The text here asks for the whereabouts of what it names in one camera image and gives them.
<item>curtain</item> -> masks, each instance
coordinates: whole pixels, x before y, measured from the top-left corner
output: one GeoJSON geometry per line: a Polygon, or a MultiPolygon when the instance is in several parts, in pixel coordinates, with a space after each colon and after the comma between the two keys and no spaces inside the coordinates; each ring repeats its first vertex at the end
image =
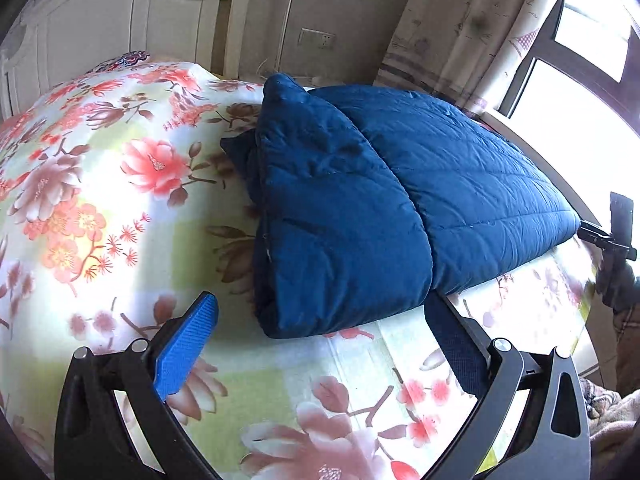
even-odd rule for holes
{"type": "Polygon", "coordinates": [[[555,2],[409,0],[374,84],[497,107],[555,2]]]}

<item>white headboard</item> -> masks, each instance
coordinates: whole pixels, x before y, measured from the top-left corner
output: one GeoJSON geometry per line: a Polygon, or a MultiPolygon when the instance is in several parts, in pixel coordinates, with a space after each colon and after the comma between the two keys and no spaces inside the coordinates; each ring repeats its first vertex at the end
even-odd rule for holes
{"type": "Polygon", "coordinates": [[[2,115],[22,113],[57,83],[131,50],[193,61],[210,70],[214,40],[224,41],[223,75],[237,78],[249,0],[230,0],[228,26],[218,27],[226,35],[216,34],[220,1],[42,1],[25,17],[24,39],[15,55],[7,59],[0,52],[2,115]]]}

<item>electrical outlet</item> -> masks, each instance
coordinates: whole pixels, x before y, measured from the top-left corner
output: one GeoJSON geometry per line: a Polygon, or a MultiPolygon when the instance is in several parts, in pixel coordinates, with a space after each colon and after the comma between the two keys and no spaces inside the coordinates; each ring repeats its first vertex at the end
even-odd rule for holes
{"type": "Polygon", "coordinates": [[[307,48],[331,50],[334,47],[334,43],[335,34],[323,32],[322,30],[302,28],[298,36],[298,44],[307,48]]]}

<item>blue gripper pad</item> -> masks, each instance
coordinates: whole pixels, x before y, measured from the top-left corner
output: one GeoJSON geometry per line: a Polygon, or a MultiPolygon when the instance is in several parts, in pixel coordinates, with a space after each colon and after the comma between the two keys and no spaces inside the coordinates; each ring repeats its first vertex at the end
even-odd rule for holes
{"type": "Polygon", "coordinates": [[[154,387],[162,401],[182,387],[218,323],[218,300],[210,292],[203,292],[179,322],[174,336],[156,359],[154,387]]]}

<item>wall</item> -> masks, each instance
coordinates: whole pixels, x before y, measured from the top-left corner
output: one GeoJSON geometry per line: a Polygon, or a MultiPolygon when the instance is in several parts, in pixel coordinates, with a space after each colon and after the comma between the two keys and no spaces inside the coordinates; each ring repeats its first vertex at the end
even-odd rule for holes
{"type": "MultiPolygon", "coordinates": [[[[41,0],[31,0],[26,8],[41,0]]],[[[370,83],[384,56],[407,0],[294,0],[281,70],[345,82],[370,83]],[[297,45],[300,28],[337,35],[333,50],[306,52],[297,45]]],[[[273,69],[287,0],[251,0],[240,60],[241,76],[255,78],[258,66],[273,69]]],[[[22,27],[3,42],[8,55],[22,40],[22,27]]]]}

